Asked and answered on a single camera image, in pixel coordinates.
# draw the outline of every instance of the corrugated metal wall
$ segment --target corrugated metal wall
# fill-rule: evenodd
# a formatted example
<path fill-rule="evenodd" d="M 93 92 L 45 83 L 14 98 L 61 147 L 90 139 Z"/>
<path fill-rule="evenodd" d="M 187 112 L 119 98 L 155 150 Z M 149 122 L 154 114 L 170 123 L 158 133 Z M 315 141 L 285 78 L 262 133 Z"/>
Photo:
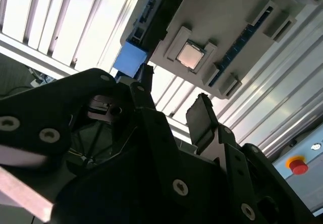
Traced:
<path fill-rule="evenodd" d="M 0 53 L 56 78 L 92 67 L 115 74 L 121 34 L 137 1 L 0 0 Z M 323 109 L 322 6 L 307 5 L 296 19 L 230 100 L 210 95 L 220 122 L 237 141 L 254 143 L 267 154 Z M 177 137 L 189 141 L 185 113 L 203 91 L 161 67 L 154 72 L 157 109 L 180 130 Z"/>

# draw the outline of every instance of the black cable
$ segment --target black cable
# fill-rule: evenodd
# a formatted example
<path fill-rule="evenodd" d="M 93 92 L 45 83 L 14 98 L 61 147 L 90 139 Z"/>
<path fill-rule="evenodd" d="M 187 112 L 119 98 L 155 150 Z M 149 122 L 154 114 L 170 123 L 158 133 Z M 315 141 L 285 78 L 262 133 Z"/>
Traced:
<path fill-rule="evenodd" d="M 15 87 L 15 88 L 12 88 L 11 90 L 9 90 L 6 94 L 0 94 L 0 97 L 6 97 L 6 96 L 9 96 L 10 93 L 16 89 L 23 89 L 23 88 L 26 88 L 26 89 L 32 89 L 32 87 L 29 87 L 29 86 L 18 86 L 18 87 Z"/>
<path fill-rule="evenodd" d="M 35 220 L 35 216 L 32 217 L 31 224 L 34 223 L 34 220 Z"/>
<path fill-rule="evenodd" d="M 96 146 L 96 144 L 97 144 L 97 142 L 99 140 L 99 137 L 101 135 L 101 132 L 103 130 L 103 126 L 104 126 L 104 124 L 100 123 L 99 127 L 97 128 L 97 131 L 96 131 L 95 137 L 94 137 L 94 139 L 93 139 L 93 141 L 91 143 L 90 149 L 88 150 L 87 154 L 85 155 L 86 159 L 83 162 L 83 165 L 82 165 L 83 168 L 86 168 L 87 164 L 90 161 L 90 158 L 91 158 L 91 156 L 92 156 L 92 154 L 94 152 L 95 146 Z"/>

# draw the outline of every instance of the bolt head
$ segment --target bolt head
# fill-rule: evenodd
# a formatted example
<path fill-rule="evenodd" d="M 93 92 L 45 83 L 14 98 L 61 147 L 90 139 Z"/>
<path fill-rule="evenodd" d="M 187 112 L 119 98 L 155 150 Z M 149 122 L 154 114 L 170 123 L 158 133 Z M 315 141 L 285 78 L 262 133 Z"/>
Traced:
<path fill-rule="evenodd" d="M 187 196 L 188 194 L 188 187 L 182 180 L 174 180 L 173 181 L 173 189 L 175 192 L 181 196 Z"/>
<path fill-rule="evenodd" d="M 252 146 L 252 147 L 251 147 L 251 149 L 252 149 L 252 151 L 254 151 L 255 153 L 258 153 L 258 152 L 259 152 L 259 150 L 258 150 L 256 147 L 254 147 L 254 146 Z"/>
<path fill-rule="evenodd" d="M 243 203 L 241 205 L 241 210 L 242 210 L 243 214 L 247 218 L 249 218 L 250 220 L 255 220 L 256 219 L 256 215 L 255 215 L 253 209 L 248 204 Z"/>
<path fill-rule="evenodd" d="M 60 139 L 60 133 L 53 128 L 45 128 L 39 132 L 39 138 L 43 142 L 55 143 Z"/>
<path fill-rule="evenodd" d="M 11 132 L 20 127 L 20 121 L 11 116 L 0 117 L 0 131 Z"/>

